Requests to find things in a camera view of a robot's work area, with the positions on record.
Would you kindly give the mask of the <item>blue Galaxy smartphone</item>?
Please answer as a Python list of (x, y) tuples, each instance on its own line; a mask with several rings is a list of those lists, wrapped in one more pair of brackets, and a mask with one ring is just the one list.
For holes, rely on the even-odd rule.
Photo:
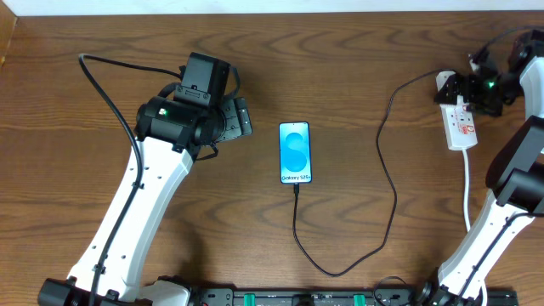
[(283, 122), (279, 125), (280, 181), (307, 184), (313, 180), (309, 124)]

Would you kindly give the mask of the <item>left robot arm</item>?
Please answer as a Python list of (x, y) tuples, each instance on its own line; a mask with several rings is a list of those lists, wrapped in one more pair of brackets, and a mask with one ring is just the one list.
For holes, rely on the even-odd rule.
[(136, 130), (136, 146), (96, 235), (66, 280), (44, 281), (39, 304), (189, 304), (190, 288), (177, 277), (141, 286), (145, 259), (200, 148), (252, 133), (247, 102), (225, 96), (205, 106), (156, 96), (139, 108)]

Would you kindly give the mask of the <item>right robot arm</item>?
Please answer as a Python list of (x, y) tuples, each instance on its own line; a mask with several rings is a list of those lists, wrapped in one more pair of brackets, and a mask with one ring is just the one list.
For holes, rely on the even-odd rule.
[(543, 28), (520, 27), (506, 71), (484, 45), (470, 55), (472, 73), (441, 71), (434, 103), (444, 111), (498, 117), (524, 99), (525, 121), (490, 164), (483, 209), (460, 246), (427, 281), (416, 305), (477, 305), (485, 277), (515, 236), (543, 215)]

